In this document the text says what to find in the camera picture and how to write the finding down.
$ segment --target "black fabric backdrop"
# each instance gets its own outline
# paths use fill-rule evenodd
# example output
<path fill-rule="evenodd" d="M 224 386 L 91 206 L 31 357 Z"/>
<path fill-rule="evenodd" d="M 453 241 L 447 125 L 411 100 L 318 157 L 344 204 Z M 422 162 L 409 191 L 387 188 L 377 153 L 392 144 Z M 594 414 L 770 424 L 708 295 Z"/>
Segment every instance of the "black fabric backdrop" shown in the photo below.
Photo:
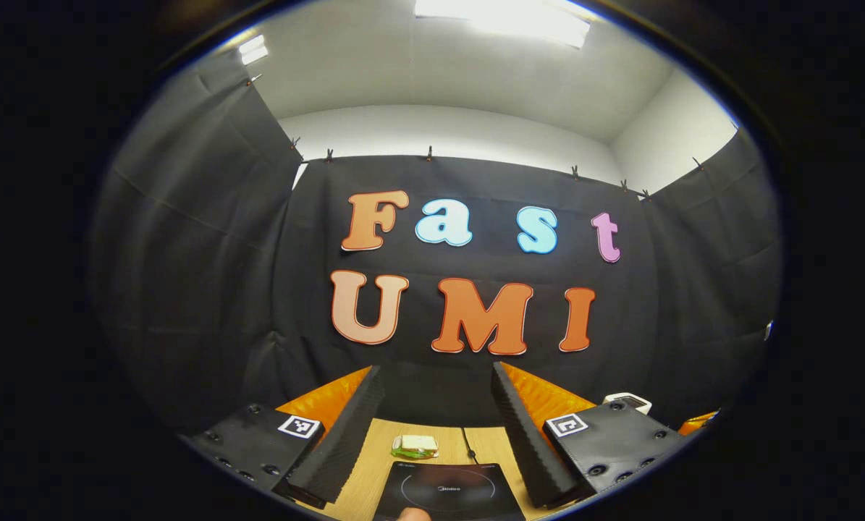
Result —
<path fill-rule="evenodd" d="M 175 77 L 122 146 L 92 238 L 98 316 L 135 388 L 167 425 L 196 431 L 243 402 L 279 404 L 367 364 L 385 367 L 382 418 L 497 425 L 493 360 L 598 402 L 628 390 L 678 425 L 719 407 L 756 362 L 780 283 L 779 230 L 749 142 L 723 151 L 650 200 L 619 187 L 491 161 L 337 158 L 308 165 L 247 86 L 235 55 Z M 581 165 L 581 171 L 588 168 Z M 379 250 L 343 252 L 356 192 L 402 189 L 410 205 Z M 420 241 L 422 205 L 468 205 L 465 247 Z M 515 214 L 551 208 L 558 245 L 516 244 Z M 622 258 L 600 257 L 590 220 L 608 212 Z M 344 339 L 330 320 L 336 269 L 359 271 L 359 321 L 375 323 L 374 278 L 410 280 L 388 342 Z M 433 352 L 444 277 L 474 281 L 485 305 L 529 284 L 528 351 Z M 591 346 L 564 353 L 569 287 L 590 287 Z"/>

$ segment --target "black cable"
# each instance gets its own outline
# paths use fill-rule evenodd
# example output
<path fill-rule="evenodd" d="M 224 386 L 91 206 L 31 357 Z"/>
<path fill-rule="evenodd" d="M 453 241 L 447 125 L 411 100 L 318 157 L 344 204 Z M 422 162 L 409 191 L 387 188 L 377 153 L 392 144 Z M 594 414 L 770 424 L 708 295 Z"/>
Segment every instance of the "black cable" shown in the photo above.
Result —
<path fill-rule="evenodd" d="M 461 428 L 461 436 L 465 437 L 465 447 L 468 448 L 468 458 L 474 459 L 475 464 L 478 464 L 478 455 L 476 455 L 474 451 L 471 451 L 471 444 L 468 442 L 468 433 L 465 432 L 465 428 Z"/>

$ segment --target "orange surface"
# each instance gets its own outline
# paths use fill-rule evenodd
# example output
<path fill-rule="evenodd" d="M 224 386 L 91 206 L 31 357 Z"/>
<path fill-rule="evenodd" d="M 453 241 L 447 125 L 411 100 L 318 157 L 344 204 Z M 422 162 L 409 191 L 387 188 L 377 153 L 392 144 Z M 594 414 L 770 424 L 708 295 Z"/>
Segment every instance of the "orange surface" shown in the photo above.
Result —
<path fill-rule="evenodd" d="M 690 432 L 700 428 L 703 424 L 708 421 L 712 416 L 716 415 L 717 411 L 713 411 L 708 413 L 708 415 L 696 416 L 696 418 L 690 418 L 689 420 L 683 422 L 683 425 L 680 427 L 680 430 L 677 432 L 681 435 L 688 435 Z"/>
<path fill-rule="evenodd" d="M 595 403 L 582 399 L 568 390 L 532 375 L 532 373 L 512 367 L 508 363 L 500 363 L 515 387 L 515 392 L 522 399 L 522 405 L 526 406 L 528 415 L 531 416 L 535 426 L 541 432 L 541 437 L 545 438 L 549 446 L 551 446 L 551 441 L 541 429 L 545 421 L 557 418 L 557 416 L 568 415 L 571 412 L 580 412 L 596 407 Z"/>
<path fill-rule="evenodd" d="M 326 426 L 326 432 L 329 432 L 369 370 L 371 370 L 371 366 L 333 380 L 321 388 L 316 388 L 303 396 L 291 399 L 290 402 L 277 408 L 277 411 L 319 420 L 323 426 Z"/>

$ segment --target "wooden table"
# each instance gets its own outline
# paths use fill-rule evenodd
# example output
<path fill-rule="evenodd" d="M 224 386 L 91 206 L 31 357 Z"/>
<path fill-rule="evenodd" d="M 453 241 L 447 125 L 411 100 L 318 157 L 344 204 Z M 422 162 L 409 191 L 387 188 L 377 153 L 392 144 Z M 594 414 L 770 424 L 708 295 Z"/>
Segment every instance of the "wooden table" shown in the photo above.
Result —
<path fill-rule="evenodd" d="M 554 510 L 532 507 L 504 428 L 466 428 L 465 432 L 468 433 L 468 443 L 474 449 L 479 464 L 499 464 L 501 466 L 506 481 L 509 482 L 512 489 L 512 494 L 515 495 L 515 500 L 522 508 L 522 513 L 527 521 L 545 517 L 551 512 L 567 507 L 567 505 L 562 505 L 562 507 Z M 390 444 L 393 443 L 393 439 L 405 434 L 434 436 L 439 442 L 439 457 L 405 459 L 390 455 Z M 474 465 L 474 459 L 468 457 L 468 448 L 465 447 L 465 439 L 459 428 L 412 425 L 412 423 L 389 422 L 375 418 L 371 421 L 371 428 L 368 429 L 362 451 L 355 462 L 355 468 L 349 481 L 342 488 L 339 500 L 336 500 L 335 504 L 326 504 L 326 508 L 323 510 L 308 507 L 305 504 L 303 507 L 322 512 L 322 514 L 342 521 L 370 521 L 377 508 L 377 502 L 380 501 L 390 465 L 396 461 L 416 461 L 423 464 L 438 465 Z"/>

